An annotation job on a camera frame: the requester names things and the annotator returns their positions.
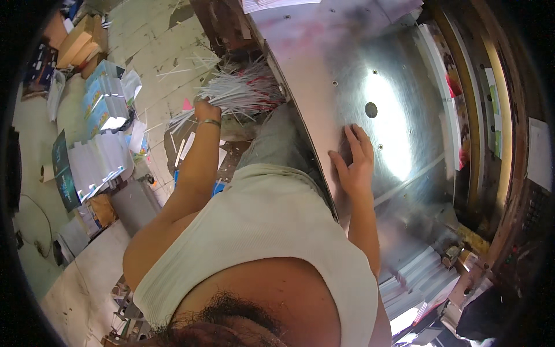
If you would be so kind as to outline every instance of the screw hole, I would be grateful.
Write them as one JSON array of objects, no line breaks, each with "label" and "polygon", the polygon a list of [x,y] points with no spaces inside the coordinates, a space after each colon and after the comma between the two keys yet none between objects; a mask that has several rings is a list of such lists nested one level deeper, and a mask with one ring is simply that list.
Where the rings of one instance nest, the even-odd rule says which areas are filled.
[{"label": "screw hole", "polygon": [[364,106],[364,112],[370,118],[375,118],[378,115],[378,107],[375,103],[369,102]]}]

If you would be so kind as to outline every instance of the metal plate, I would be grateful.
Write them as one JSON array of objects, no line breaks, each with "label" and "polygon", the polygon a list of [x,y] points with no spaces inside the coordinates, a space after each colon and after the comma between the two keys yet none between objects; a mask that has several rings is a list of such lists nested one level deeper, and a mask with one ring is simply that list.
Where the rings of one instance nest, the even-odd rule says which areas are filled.
[{"label": "metal plate", "polygon": [[[382,261],[392,272],[441,239],[430,238],[437,227],[423,212],[452,201],[445,157],[458,154],[422,32],[414,18],[401,18],[420,4],[390,2],[386,13],[378,1],[323,0],[251,14],[305,123],[340,219],[349,204],[327,153],[339,150],[352,160],[346,124],[370,136]],[[392,25],[390,18],[401,19]],[[366,114],[369,102],[374,118]]]}]

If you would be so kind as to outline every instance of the gray jeans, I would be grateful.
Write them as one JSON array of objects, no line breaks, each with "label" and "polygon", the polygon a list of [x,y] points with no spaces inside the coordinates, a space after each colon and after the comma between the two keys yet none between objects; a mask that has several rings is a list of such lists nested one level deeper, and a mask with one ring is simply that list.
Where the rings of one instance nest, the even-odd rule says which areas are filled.
[{"label": "gray jeans", "polygon": [[331,199],[312,147],[303,140],[294,117],[299,116],[295,107],[289,104],[272,111],[262,124],[260,134],[241,156],[237,170],[250,164],[272,164],[300,170],[316,183],[320,195],[330,206]]}]

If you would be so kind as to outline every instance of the black hair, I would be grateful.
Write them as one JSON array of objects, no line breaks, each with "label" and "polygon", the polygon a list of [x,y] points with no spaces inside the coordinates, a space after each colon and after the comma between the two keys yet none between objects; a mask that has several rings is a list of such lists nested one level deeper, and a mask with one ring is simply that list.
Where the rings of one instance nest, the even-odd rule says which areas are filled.
[{"label": "black hair", "polygon": [[[261,306],[241,299],[237,294],[228,291],[219,291],[209,304],[198,313],[186,313],[174,318],[168,325],[155,326],[150,332],[150,337],[157,341],[160,347],[189,347],[189,346],[214,346],[214,347],[241,347],[244,343],[241,338],[247,334],[228,329],[231,327],[230,318],[247,318],[269,332],[279,337],[280,324]],[[260,334],[256,336],[263,347],[275,345],[272,341]]]}]

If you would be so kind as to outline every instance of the hand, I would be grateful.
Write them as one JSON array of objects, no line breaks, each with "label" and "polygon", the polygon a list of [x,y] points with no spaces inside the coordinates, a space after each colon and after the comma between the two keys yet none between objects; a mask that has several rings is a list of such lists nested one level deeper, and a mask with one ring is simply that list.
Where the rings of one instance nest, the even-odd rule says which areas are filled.
[{"label": "hand", "polygon": [[199,123],[207,120],[217,120],[221,122],[221,108],[212,106],[208,103],[208,98],[195,102],[195,117]]},{"label": "hand", "polygon": [[338,152],[329,151],[329,156],[335,164],[339,181],[351,200],[373,199],[372,175],[374,174],[374,148],[365,131],[354,124],[353,134],[351,127],[345,127],[345,134],[351,145],[352,165],[347,167]]}]

